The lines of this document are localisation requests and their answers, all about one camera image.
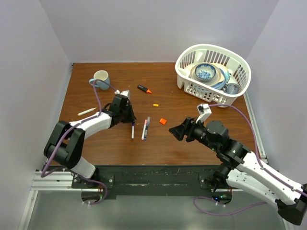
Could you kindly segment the grey pen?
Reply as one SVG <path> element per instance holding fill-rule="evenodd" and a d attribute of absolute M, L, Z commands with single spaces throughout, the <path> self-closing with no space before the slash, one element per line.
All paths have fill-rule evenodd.
<path fill-rule="evenodd" d="M 134 139 L 134 125 L 131 127 L 131 139 Z"/>

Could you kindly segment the dark blue pen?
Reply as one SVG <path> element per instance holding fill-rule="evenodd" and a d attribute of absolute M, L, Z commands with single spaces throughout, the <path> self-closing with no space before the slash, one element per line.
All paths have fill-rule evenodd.
<path fill-rule="evenodd" d="M 151 120 L 151 118 L 148 117 L 148 118 L 147 118 L 146 127 L 145 127 L 145 132 L 144 132 L 144 140 L 146 140 L 147 135 L 148 135 L 148 128 L 149 128 L 150 120 Z"/>

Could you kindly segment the white pink pen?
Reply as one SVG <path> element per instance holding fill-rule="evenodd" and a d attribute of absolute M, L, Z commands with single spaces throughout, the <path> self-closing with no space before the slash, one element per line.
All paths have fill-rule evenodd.
<path fill-rule="evenodd" d="M 142 136 L 141 136 L 142 141 L 144 140 L 144 137 L 145 137 L 146 125 L 147 125 L 147 119 L 145 119 L 143 129 L 142 129 Z"/>

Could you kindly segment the white yellow pen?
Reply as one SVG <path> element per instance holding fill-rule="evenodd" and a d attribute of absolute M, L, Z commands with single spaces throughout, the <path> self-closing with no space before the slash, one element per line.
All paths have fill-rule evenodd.
<path fill-rule="evenodd" d="M 95 109 L 96 109 L 96 107 L 90 108 L 90 109 L 85 110 L 85 111 L 82 111 L 82 112 L 79 112 L 79 113 L 77 114 L 77 116 L 82 116 L 82 115 L 85 115 L 85 114 L 87 114 L 87 113 L 93 112 Z"/>

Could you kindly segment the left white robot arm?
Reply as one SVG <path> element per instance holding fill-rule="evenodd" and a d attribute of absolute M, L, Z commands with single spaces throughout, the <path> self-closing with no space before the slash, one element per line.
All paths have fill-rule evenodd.
<path fill-rule="evenodd" d="M 51 161 L 70 169 L 82 178 L 89 188 L 99 184 L 98 169 L 82 157 L 84 141 L 119 123 L 132 123 L 136 120 L 130 102 L 130 91 L 117 93 L 113 101 L 105 105 L 101 111 L 85 119 L 75 122 L 59 121 L 44 148 L 44 156 L 48 158 L 43 176 Z"/>

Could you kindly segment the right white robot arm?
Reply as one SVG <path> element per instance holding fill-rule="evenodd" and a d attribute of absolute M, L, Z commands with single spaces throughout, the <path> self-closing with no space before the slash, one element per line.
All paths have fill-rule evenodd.
<path fill-rule="evenodd" d="M 216 153 L 221 161 L 212 183 L 241 189 L 272 205 L 286 221 L 301 225 L 307 212 L 307 186 L 297 183 L 258 158 L 249 148 L 229 136 L 220 121 L 207 125 L 195 118 L 169 129 L 178 140 L 198 141 Z"/>

